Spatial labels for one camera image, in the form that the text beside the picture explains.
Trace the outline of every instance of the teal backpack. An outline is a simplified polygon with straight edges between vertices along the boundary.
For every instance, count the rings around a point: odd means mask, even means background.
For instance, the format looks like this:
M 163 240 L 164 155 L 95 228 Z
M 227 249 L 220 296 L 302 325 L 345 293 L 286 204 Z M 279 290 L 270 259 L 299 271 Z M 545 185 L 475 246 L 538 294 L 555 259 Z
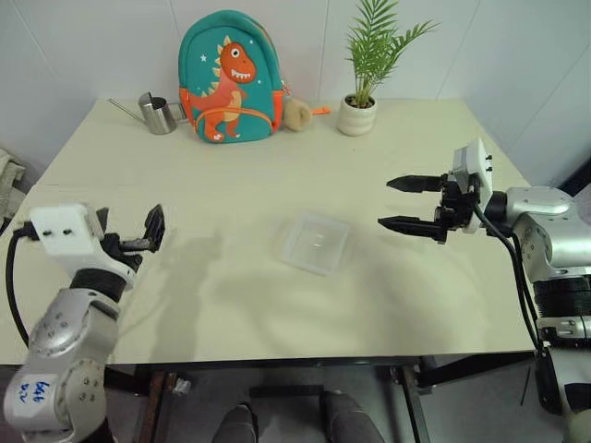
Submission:
M 215 12 L 187 31 L 178 78 L 188 120 L 209 142 L 257 140 L 281 124 L 277 53 L 265 29 L 242 12 Z

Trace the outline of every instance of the dinosaur print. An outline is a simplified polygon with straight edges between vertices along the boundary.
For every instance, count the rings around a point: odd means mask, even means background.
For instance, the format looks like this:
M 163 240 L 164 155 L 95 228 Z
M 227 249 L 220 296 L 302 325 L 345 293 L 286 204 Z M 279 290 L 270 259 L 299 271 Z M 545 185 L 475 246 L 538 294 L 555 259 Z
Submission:
M 217 50 L 219 58 L 215 63 L 219 67 L 213 68 L 213 74 L 219 81 L 212 82 L 208 93 L 203 91 L 200 97 L 189 93 L 190 105 L 202 112 L 212 108 L 241 108 L 247 94 L 238 85 L 253 81 L 257 75 L 257 68 L 240 43 L 230 41 L 226 35 L 223 47 L 218 45 Z M 206 114 L 203 118 L 205 137 L 214 142 L 223 141 L 225 135 L 217 126 L 225 122 L 228 136 L 239 138 L 240 134 L 235 132 L 239 117 L 239 113 L 227 111 Z

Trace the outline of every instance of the person's foot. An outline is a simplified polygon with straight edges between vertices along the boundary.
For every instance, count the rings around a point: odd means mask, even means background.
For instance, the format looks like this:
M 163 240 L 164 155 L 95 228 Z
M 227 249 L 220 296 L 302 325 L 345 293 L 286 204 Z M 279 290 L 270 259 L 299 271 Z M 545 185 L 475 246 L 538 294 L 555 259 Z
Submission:
M 211 443 L 257 443 L 259 424 L 248 403 L 240 403 L 227 413 Z
M 384 443 L 361 406 L 340 391 L 320 394 L 320 413 L 324 435 L 333 443 Z

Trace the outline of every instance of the table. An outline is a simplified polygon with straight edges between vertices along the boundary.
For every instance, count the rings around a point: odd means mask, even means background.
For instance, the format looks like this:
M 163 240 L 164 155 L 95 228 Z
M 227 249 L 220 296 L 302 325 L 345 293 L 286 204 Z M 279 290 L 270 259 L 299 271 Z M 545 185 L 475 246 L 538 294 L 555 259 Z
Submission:
M 154 136 L 99 101 L 27 195 L 35 206 L 71 201 L 109 207 L 109 228 L 132 237 L 162 203 L 162 249 L 145 255 L 121 302 L 110 363 L 376 357 L 530 350 L 511 261 L 484 233 L 451 233 L 447 245 L 391 233 L 378 217 L 432 220 L 440 196 L 400 193 L 403 174 L 442 174 L 455 149 L 482 137 L 495 188 L 525 179 L 462 101 L 382 101 L 362 138 L 335 129 L 336 113 L 301 134 L 212 146 L 190 127 Z M 278 251 L 304 211 L 352 227 L 340 268 L 321 277 Z M 6 256 L 8 235 L 0 238 Z M 19 246 L 16 293 L 28 329 L 65 273 L 39 244 Z M 25 348 L 0 281 L 0 364 Z

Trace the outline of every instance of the clear plastic container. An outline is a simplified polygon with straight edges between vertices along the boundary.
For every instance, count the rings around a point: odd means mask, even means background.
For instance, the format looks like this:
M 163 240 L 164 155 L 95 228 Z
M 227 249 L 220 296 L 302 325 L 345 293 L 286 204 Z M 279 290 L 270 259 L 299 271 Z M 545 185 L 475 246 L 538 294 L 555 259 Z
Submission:
M 349 230 L 346 223 L 302 214 L 285 240 L 282 258 L 297 268 L 328 275 L 339 266 Z

